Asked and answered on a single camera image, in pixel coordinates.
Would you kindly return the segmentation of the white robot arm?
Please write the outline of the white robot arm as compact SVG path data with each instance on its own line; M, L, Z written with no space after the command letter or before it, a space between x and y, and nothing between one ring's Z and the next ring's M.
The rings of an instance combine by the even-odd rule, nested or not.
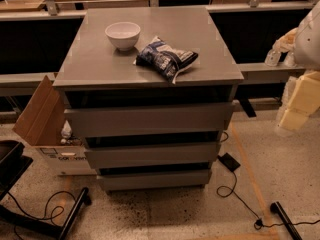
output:
M320 2L272 48L277 52L292 52L294 62L306 69L296 80L279 122L280 128L297 131L320 108Z

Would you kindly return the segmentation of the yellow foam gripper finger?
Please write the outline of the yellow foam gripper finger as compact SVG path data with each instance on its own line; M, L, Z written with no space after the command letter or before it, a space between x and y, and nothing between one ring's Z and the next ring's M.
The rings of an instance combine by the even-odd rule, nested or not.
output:
M307 71L295 81L279 127L288 131L297 131L319 108L320 72Z

